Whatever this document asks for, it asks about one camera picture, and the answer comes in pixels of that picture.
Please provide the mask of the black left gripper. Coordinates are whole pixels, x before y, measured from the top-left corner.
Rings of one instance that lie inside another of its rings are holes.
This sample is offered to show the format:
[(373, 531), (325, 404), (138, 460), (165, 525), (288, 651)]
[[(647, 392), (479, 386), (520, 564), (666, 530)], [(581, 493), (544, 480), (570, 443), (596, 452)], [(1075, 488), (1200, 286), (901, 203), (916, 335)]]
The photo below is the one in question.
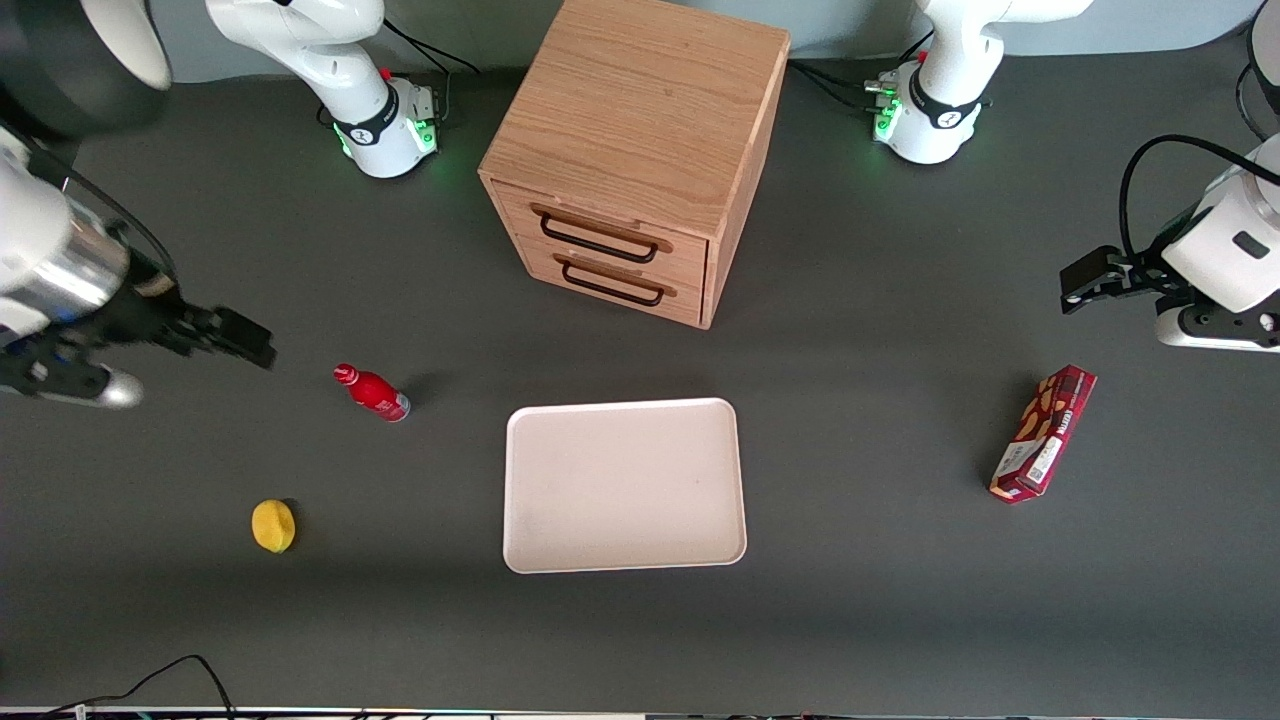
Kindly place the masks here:
[(1142, 251), (1100, 246), (1060, 272), (1062, 315), (1102, 299), (1158, 295), (1166, 304), (1193, 304), (1196, 290), (1162, 258), (1160, 249)]

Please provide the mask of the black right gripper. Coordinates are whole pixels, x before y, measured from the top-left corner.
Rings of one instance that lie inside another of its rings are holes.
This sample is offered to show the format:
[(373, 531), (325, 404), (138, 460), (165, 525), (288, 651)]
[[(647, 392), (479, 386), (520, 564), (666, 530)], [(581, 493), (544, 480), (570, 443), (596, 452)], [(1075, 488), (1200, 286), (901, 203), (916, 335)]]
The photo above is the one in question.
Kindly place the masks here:
[[(207, 333), (198, 324), (207, 320)], [(101, 346), (152, 345), (183, 357), (218, 351), (271, 370), (276, 350), (271, 332), (229, 307), (211, 313), (188, 304), (178, 283), (138, 250), (128, 252), (128, 268), (118, 291), (95, 314)]]

